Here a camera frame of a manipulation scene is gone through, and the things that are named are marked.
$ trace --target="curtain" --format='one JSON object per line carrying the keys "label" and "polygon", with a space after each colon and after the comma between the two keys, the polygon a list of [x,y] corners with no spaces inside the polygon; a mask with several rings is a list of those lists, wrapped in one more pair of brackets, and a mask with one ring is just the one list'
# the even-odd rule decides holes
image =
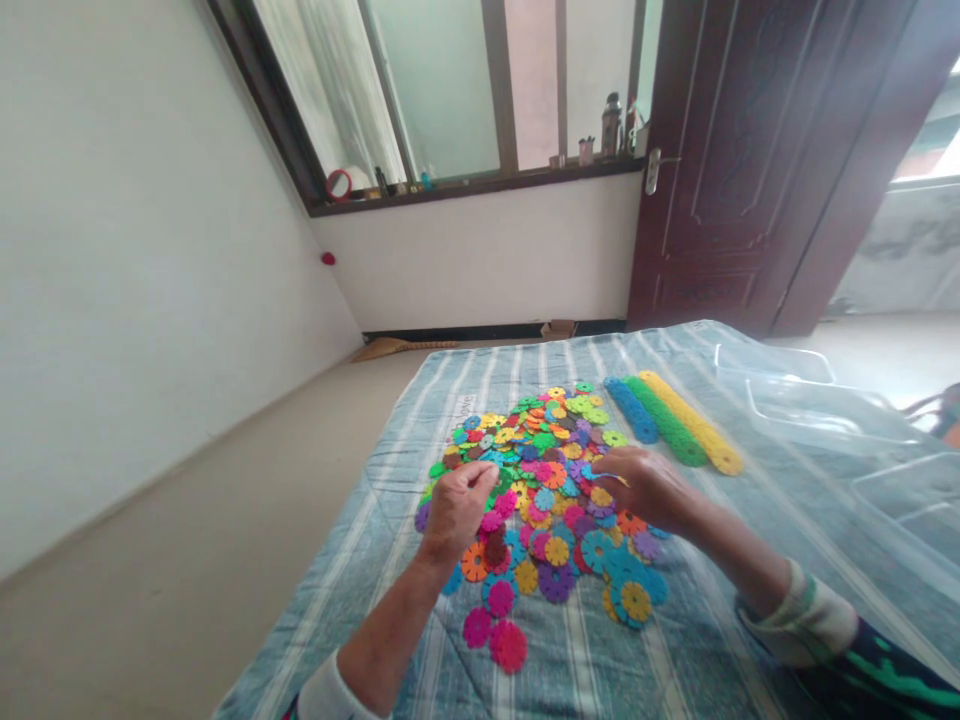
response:
{"label": "curtain", "polygon": [[407,177],[356,0],[255,0],[324,172]]}

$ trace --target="bed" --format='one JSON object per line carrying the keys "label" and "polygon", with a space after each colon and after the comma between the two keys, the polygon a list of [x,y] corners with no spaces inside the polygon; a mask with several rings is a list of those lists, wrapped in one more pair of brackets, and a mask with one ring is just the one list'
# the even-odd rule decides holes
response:
{"label": "bed", "polygon": [[[776,441],[748,422],[744,399],[718,385],[717,343],[752,343],[701,321],[631,334],[452,350],[430,355],[397,401],[336,526],[264,647],[225,697],[221,720],[279,718],[300,685],[343,644],[403,570],[420,536],[414,513],[453,426],[474,412],[506,412],[555,385],[656,371],[740,452],[739,477],[710,467],[683,472],[733,508],[775,548],[839,593],[889,638],[960,685],[960,613],[898,562],[863,522],[851,480],[943,452],[904,423],[917,443],[852,457]],[[629,435],[612,413],[613,427]],[[738,624],[733,589],[684,541],[665,543],[670,597],[634,632],[610,621],[602,585],[584,578],[568,603],[524,597],[511,619],[529,658],[514,676],[461,634],[480,587],[441,597],[408,669],[394,717],[803,716],[809,700]]]}

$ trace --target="baseboard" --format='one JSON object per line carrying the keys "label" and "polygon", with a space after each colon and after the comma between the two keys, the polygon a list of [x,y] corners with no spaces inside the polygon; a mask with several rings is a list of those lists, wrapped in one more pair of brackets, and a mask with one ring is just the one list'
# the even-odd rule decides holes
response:
{"label": "baseboard", "polygon": [[[581,320],[577,327],[577,336],[606,335],[623,332],[626,320]],[[523,340],[539,338],[543,323],[522,323],[519,325],[475,325],[458,328],[428,328],[418,330],[377,330],[364,332],[364,342],[369,343],[378,337],[391,337],[408,342],[428,342],[430,340]]]}

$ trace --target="green stack of discs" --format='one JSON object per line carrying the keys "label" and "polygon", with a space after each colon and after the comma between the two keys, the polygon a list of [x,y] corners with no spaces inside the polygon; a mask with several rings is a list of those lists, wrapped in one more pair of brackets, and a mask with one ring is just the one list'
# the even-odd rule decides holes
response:
{"label": "green stack of discs", "polygon": [[707,451],[703,449],[703,446],[697,442],[697,439],[687,430],[686,425],[680,422],[680,419],[673,414],[666,403],[658,398],[656,393],[643,380],[628,375],[623,379],[623,382],[653,417],[653,421],[657,424],[657,430],[660,431],[667,445],[673,450],[677,460],[689,467],[702,467],[709,462]]}

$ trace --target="striped sleeve cuff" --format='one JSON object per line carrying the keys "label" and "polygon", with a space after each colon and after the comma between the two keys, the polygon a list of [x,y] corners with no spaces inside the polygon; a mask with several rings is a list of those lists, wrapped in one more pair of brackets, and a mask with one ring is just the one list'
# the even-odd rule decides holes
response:
{"label": "striped sleeve cuff", "polygon": [[744,627],[782,665],[813,667],[841,655],[853,644],[859,618],[853,606],[790,560],[790,592],[776,612],[757,620],[737,597]]}
{"label": "striped sleeve cuff", "polygon": [[297,699],[298,720],[383,720],[357,700],[343,682],[333,651],[320,669],[307,680]]}

